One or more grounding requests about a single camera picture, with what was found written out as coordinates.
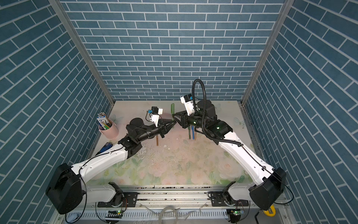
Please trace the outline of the dark green pen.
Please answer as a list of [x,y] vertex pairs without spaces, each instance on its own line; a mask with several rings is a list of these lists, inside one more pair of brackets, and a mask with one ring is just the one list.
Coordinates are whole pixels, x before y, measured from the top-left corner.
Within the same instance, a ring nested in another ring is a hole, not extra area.
[[172,103],[171,104],[171,115],[172,115],[172,127],[174,127],[174,125],[176,124],[175,119],[173,118],[173,115],[175,114],[175,104]]

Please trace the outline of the light green pen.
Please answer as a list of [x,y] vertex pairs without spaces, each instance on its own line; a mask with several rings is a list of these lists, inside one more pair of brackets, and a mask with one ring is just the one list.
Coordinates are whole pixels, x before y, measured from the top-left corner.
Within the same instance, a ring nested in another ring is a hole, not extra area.
[[189,126],[187,129],[188,129],[188,136],[189,136],[189,139],[191,139],[191,128],[190,128],[190,126]]

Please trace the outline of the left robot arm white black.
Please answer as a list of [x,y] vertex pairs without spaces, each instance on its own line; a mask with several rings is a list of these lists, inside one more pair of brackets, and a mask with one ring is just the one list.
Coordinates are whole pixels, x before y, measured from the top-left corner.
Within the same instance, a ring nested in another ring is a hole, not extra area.
[[134,156],[142,148],[143,141],[157,135],[164,138],[175,124],[175,120],[159,119],[158,125],[147,126],[141,118],[132,119],[126,126],[127,135],[110,149],[71,166],[67,163],[58,166],[45,191],[46,195],[61,215],[73,211],[82,201],[121,206],[123,191],[114,182],[90,188],[86,187],[86,183],[112,165]]

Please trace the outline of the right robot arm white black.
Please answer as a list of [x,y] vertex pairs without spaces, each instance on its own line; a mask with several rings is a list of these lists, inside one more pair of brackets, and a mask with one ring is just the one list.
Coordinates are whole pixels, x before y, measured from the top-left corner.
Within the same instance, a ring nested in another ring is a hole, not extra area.
[[217,118],[211,101],[201,100],[195,104],[191,95],[180,100],[185,110],[173,114],[173,118],[183,128],[202,129],[200,133],[228,152],[252,179],[246,188],[238,183],[229,184],[223,191],[225,200],[229,203],[250,200],[261,210],[269,210],[287,189],[286,172],[282,168],[273,168],[242,143],[232,127]]

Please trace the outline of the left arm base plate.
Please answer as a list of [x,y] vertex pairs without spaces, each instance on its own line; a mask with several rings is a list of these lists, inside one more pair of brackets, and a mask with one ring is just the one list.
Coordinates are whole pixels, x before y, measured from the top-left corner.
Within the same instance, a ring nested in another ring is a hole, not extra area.
[[116,194],[109,202],[98,202],[99,208],[117,208],[117,207],[135,207],[138,199],[137,192],[124,192],[122,194]]

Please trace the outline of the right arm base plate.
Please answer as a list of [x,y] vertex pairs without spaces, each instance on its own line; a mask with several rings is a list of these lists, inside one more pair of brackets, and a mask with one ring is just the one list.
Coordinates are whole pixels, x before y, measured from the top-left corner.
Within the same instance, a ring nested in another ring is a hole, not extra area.
[[231,196],[228,193],[224,193],[222,191],[209,191],[207,193],[207,196],[210,199],[210,202],[213,207],[234,207],[234,206],[240,206],[240,207],[247,207],[249,206],[248,200],[239,200],[236,201],[231,198]]

